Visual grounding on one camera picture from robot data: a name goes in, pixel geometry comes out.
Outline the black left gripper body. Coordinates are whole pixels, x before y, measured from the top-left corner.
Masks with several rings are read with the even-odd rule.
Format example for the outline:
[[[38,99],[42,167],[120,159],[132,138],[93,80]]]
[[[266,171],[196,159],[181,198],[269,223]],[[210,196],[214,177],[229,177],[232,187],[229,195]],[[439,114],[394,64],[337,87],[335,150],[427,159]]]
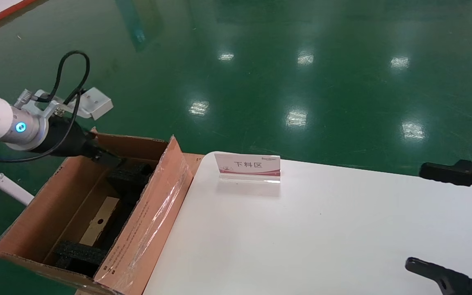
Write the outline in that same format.
[[[77,157],[83,156],[97,160],[100,158],[100,148],[96,144],[95,134],[82,128],[77,122],[70,123],[71,119],[52,116],[48,120],[48,132],[45,139],[31,152],[46,154],[56,146],[48,156]]]

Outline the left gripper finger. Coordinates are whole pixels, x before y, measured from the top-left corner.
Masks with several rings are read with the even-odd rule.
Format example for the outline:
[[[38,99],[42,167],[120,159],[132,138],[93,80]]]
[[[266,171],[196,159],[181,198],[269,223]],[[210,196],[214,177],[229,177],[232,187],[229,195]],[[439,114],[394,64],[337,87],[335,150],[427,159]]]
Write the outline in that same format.
[[[106,151],[96,151],[91,153],[90,159],[92,162],[101,166],[109,168],[116,168],[118,166],[118,157]]]
[[[114,155],[97,144],[91,145],[91,160],[94,163],[122,163],[122,157]]]

